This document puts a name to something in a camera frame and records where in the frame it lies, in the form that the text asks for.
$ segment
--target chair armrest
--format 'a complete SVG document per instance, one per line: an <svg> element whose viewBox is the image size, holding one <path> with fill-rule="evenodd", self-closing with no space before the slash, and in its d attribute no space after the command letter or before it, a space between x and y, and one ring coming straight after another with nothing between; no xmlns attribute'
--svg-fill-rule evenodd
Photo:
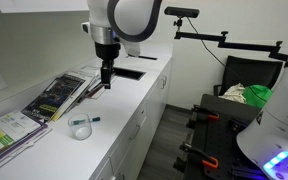
<svg viewBox="0 0 288 180"><path fill-rule="evenodd" d="M219 89L222 87L222 84L217 84L213 86L213 95L219 96Z"/></svg>

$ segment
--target white robot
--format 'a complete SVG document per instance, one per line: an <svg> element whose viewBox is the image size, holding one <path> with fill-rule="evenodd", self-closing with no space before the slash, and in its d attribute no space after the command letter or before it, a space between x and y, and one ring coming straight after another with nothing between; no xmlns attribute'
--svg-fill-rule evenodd
<svg viewBox="0 0 288 180"><path fill-rule="evenodd" d="M95 42L96 54L103 59L102 83L110 88L113 62L119 43L127 53L134 43L147 39L155 30L162 0L88 0L90 18L84 31ZM288 180L288 61L273 96L258 117L237 136L241 151L270 179Z"/></svg>

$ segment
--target office chair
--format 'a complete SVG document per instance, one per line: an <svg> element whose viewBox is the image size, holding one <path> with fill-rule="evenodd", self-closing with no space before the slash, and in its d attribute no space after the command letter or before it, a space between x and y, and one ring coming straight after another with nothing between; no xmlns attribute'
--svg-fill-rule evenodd
<svg viewBox="0 0 288 180"><path fill-rule="evenodd" d="M231 86L238 83L241 83L244 87L262 85L272 89L279 77L282 66L283 62L281 61L252 60L228 56L222 84L213 86L213 95L221 96Z"/></svg>

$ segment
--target plastic bag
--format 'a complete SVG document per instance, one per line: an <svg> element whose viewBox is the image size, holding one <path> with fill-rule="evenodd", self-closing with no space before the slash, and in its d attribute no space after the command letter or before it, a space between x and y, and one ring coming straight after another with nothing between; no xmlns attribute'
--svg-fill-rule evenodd
<svg viewBox="0 0 288 180"><path fill-rule="evenodd" d="M253 85L245 88L243 96L246 99L246 104L263 108L272 94L272 90L268 87Z"/></svg>
<svg viewBox="0 0 288 180"><path fill-rule="evenodd" d="M236 101L245 104L246 99L242 95L244 92L245 88L241 83L238 83L235 86L231 86L223 96L219 96L220 98L228 99L231 101Z"/></svg>

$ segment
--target cable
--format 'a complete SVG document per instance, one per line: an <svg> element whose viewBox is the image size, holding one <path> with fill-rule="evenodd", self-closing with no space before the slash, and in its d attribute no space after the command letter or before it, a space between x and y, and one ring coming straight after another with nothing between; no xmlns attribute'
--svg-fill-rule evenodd
<svg viewBox="0 0 288 180"><path fill-rule="evenodd" d="M192 28L194 29L194 31L196 32L196 34L199 34L198 31L196 30L196 28L194 27L194 25L192 24L191 20L189 17L187 17L187 20L188 22L191 24ZM216 56L215 54L208 49L208 47L206 46L205 42L203 41L203 39L201 39L201 42L203 44L203 46L205 47L205 49L227 70L229 70L232 74L234 74L237 78L239 78L241 81L244 81L244 82L247 82L245 81L245 79L243 79L240 75L238 75L236 72L234 72L232 69L228 68L222 61L220 61ZM255 92L254 90L252 89L251 86L249 86L250 90L253 92L253 94L258 97L260 100L264 101L264 102L267 102L265 99L259 97Z"/></svg>

